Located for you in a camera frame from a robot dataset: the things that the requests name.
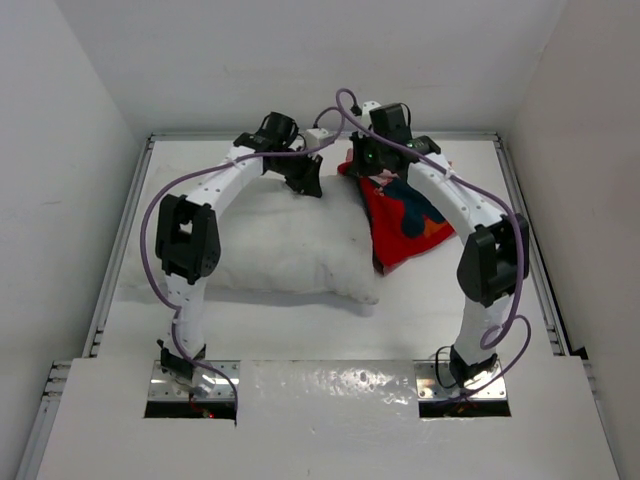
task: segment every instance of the white wall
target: white wall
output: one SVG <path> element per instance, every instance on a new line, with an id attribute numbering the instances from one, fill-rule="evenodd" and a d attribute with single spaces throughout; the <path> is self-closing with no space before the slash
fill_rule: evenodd
<path id="1" fill-rule="evenodd" d="M 640 478 L 640 3 L 571 0 L 509 148 L 625 478 Z"/>
<path id="2" fill-rule="evenodd" d="M 565 0 L 57 0 L 134 131 L 309 125 L 338 87 L 502 129 Z"/>
<path id="3" fill-rule="evenodd" d="M 0 2 L 0 479 L 81 353 L 138 145 L 51 0 Z"/>

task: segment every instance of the white floor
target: white floor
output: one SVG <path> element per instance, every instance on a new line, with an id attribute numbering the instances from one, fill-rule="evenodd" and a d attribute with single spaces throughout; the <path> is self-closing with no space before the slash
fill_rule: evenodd
<path id="1" fill-rule="evenodd" d="M 492 142 L 440 144 L 463 177 L 507 198 Z M 211 165 L 227 145 L 158 142 L 147 178 L 163 164 Z M 327 149 L 324 174 L 347 146 Z M 237 429 L 142 418 L 170 312 L 150 292 L 119 289 L 98 358 L 74 362 L 39 478 L 616 478 L 581 363 L 552 356 L 531 279 L 521 311 L 533 339 L 507 376 L 513 416 L 418 418 L 409 360 L 457 335 L 461 253 L 454 238 L 402 265 L 379 280 L 375 306 L 331 295 L 209 295 L 209 356 L 242 360 Z M 503 364 L 523 339 L 516 325 L 498 348 Z M 366 385 L 351 380 L 363 371 Z"/>

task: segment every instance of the rectangular opening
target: rectangular opening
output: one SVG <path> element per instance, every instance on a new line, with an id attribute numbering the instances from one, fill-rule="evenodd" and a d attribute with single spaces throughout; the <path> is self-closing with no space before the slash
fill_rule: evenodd
<path id="1" fill-rule="evenodd" d="M 444 385 L 455 383 L 449 373 L 448 359 L 440 360 L 438 365 L 440 379 Z M 457 388 L 444 388 L 436 377 L 435 361 L 414 362 L 416 388 L 420 418 L 474 418 L 474 417 L 510 417 L 509 400 L 504 379 L 499 378 L 485 389 L 466 400 L 455 399 Z M 500 363 L 489 372 L 483 372 L 465 383 L 465 387 L 478 389 L 501 372 Z"/>
<path id="2" fill-rule="evenodd" d="M 239 361 L 208 361 L 223 371 L 236 388 L 240 381 Z M 163 369 L 159 361 L 153 366 L 144 418 L 191 418 L 235 420 L 233 390 L 222 377 L 196 369 L 193 379 L 180 378 Z"/>

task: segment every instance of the red cloth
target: red cloth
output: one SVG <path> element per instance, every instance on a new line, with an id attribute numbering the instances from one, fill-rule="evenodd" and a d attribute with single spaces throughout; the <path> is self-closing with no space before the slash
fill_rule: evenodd
<path id="1" fill-rule="evenodd" d="M 346 174 L 351 155 L 349 150 L 347 161 L 338 167 L 340 174 Z M 374 266 L 380 273 L 388 273 L 407 258 L 430 250 L 454 233 L 429 200 L 389 172 L 354 181 L 369 217 Z"/>

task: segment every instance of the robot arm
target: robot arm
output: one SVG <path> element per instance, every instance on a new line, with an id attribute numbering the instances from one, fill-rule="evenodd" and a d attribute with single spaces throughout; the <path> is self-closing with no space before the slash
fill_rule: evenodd
<path id="1" fill-rule="evenodd" d="M 207 176 L 188 195 L 166 195 L 160 203 L 156 235 L 156 256 L 162 261 L 169 301 L 178 308 L 174 320 L 177 338 L 191 359 L 205 354 L 202 313 L 207 278 L 221 254 L 217 218 L 253 179 L 266 171 L 284 175 L 287 185 L 297 193 L 320 197 L 319 172 L 322 157 L 283 156 L 297 136 L 295 122 L 272 112 L 255 134 L 238 137 L 224 159 L 233 166 Z M 324 129 L 307 130 L 307 148 L 318 147 L 329 138 Z M 191 378 L 193 366 L 182 358 L 171 333 L 161 346 L 162 366 Z"/>
<path id="2" fill-rule="evenodd" d="M 515 233 L 504 213 L 476 192 L 451 180 L 455 172 L 440 147 L 427 136 L 413 138 L 402 105 L 363 104 L 361 123 L 371 125 L 376 134 L 428 155 L 440 169 L 418 162 L 396 149 L 354 133 L 350 174 L 372 176 L 387 170 L 424 195 L 454 228 L 464 245 L 458 266 L 458 282 L 465 293 L 460 333 L 451 347 L 450 370 L 456 384 L 490 369 L 497 360 L 494 348 L 483 349 L 483 335 L 502 324 L 509 296 L 516 284 L 517 255 Z M 528 274 L 529 226 L 516 215 L 524 244 L 524 275 Z"/>

